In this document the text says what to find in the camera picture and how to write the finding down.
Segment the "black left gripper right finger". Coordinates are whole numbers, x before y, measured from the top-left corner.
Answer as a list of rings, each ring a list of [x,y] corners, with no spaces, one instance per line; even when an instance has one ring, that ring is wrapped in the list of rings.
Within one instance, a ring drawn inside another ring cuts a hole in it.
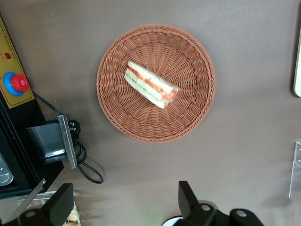
[[[187,181],[179,181],[178,205],[183,219],[179,226],[262,226],[263,223],[251,211],[232,209],[229,215],[213,205],[201,203]]]

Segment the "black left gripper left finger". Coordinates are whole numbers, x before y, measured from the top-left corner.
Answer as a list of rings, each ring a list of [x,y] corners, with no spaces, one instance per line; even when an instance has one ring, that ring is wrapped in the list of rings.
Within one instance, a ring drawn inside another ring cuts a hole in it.
[[[73,184],[63,184],[40,208],[17,218],[19,226],[62,226],[73,209]]]

